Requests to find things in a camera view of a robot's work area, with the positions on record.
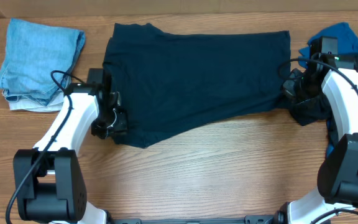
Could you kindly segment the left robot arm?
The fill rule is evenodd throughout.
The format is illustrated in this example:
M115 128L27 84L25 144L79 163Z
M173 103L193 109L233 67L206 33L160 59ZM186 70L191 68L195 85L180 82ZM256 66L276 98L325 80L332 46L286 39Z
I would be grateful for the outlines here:
M78 151L87 132L100 139L127 131L127 113L113 77L91 68L86 81L76 78L63 92L63 106L50 129L32 149L13 158L16 189L7 205L6 223L14 204L20 218L37 223L112 223L109 212L87 199Z

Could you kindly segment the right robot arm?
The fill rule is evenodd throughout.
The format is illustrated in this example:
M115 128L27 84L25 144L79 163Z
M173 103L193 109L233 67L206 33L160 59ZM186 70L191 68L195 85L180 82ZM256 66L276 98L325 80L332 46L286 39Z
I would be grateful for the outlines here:
M358 215L358 61L339 53L335 37L322 36L310 47L306 70L293 69L282 91L294 118L315 119L327 111L337 144L319 168L317 186L283 204L269 223L329 223L341 213Z

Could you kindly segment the dark navy t-shirt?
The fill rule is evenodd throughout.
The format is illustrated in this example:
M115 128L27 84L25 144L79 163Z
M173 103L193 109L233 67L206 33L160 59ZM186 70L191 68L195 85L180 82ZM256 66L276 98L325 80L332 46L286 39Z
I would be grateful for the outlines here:
M199 126L277 108L288 31L176 35L116 24L103 68L127 112L116 144L146 148Z

